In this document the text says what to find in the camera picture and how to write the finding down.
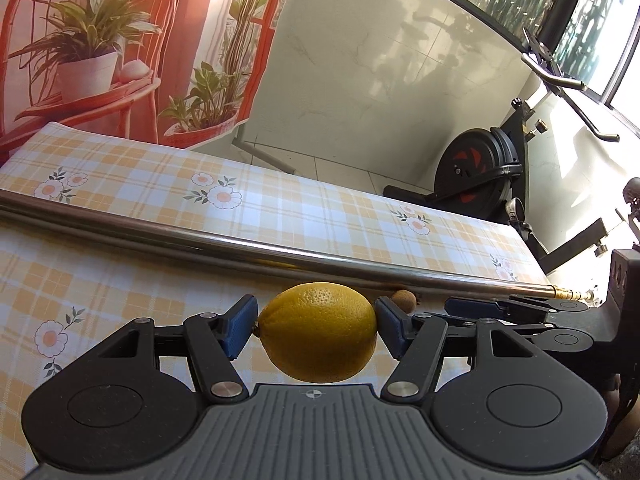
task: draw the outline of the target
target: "crosshair logo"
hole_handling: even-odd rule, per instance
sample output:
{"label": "crosshair logo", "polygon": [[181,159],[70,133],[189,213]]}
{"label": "crosshair logo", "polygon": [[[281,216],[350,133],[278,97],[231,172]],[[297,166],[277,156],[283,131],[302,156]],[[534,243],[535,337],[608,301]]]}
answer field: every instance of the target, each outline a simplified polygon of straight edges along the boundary
{"label": "crosshair logo", "polygon": [[322,392],[319,390],[309,390],[305,395],[309,397],[309,399],[317,399],[322,395]]}

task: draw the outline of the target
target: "adjustment knob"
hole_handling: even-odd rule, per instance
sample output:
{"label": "adjustment knob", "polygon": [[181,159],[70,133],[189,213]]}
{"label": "adjustment knob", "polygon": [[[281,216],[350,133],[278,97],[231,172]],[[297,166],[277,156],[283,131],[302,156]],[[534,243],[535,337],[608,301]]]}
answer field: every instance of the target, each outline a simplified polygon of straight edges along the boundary
{"label": "adjustment knob", "polygon": [[538,119],[536,121],[535,126],[536,126],[536,130],[539,131],[541,134],[545,133],[549,129],[545,121],[543,121],[542,119]]}

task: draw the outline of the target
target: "brown round object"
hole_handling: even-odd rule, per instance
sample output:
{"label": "brown round object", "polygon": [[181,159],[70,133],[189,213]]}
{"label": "brown round object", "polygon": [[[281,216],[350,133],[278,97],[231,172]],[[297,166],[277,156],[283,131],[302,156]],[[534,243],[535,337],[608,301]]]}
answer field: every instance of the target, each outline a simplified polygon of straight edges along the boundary
{"label": "brown round object", "polygon": [[418,304],[415,296],[408,290],[396,290],[391,296],[393,301],[405,314],[411,314],[415,310],[415,306]]}

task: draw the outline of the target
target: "white plant pot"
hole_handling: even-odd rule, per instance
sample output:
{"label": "white plant pot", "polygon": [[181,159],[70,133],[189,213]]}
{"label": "white plant pot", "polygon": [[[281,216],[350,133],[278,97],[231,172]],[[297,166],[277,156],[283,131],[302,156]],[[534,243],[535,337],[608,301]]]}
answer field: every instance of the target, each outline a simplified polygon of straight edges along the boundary
{"label": "white plant pot", "polygon": [[57,76],[62,100],[70,103],[104,94],[111,86],[117,61],[118,53],[110,52],[91,59],[59,64]]}

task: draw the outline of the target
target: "chair seat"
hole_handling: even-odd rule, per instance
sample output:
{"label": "chair seat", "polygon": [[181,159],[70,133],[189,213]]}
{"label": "chair seat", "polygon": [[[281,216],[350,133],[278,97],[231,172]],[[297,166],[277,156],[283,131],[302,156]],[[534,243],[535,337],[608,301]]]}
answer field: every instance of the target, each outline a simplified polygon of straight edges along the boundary
{"label": "chair seat", "polygon": [[15,120],[23,117],[46,117],[48,121],[59,121],[63,118],[82,114],[89,110],[94,110],[95,108],[100,108],[116,102],[117,100],[144,88],[146,85],[151,83],[152,79],[153,71],[149,71],[149,74],[142,79],[130,81],[126,84],[114,83],[111,85],[109,90],[103,94],[84,97],[69,103],[63,102],[62,95],[57,93],[20,112],[16,115]]}

